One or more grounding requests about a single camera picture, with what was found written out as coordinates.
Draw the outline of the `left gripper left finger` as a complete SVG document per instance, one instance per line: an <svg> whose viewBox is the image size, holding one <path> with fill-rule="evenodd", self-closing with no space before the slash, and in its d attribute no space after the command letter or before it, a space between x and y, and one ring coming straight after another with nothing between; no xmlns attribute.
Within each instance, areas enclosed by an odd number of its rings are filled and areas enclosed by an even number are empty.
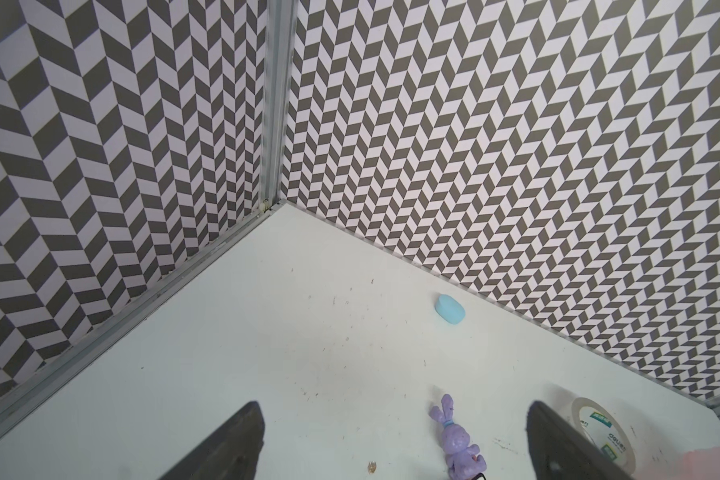
<svg viewBox="0 0 720 480"><path fill-rule="evenodd" d="M260 405L250 401L160 479L253 480L264 433Z"/></svg>

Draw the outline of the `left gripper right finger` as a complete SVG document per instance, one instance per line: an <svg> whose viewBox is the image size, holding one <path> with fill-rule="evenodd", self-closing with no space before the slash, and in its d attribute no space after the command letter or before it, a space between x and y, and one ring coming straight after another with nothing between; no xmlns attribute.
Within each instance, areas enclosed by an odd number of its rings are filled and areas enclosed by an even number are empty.
<svg viewBox="0 0 720 480"><path fill-rule="evenodd" d="M542 401L526 418L528 450L538 480L629 480L613 461Z"/></svg>

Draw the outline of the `pink plastic bag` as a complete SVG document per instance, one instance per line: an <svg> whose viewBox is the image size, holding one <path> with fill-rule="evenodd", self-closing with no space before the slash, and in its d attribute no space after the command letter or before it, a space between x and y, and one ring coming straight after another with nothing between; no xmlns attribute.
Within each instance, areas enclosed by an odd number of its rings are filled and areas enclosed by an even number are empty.
<svg viewBox="0 0 720 480"><path fill-rule="evenodd" d="M692 480L720 479L720 447L694 450L682 461L682 478Z"/></svg>

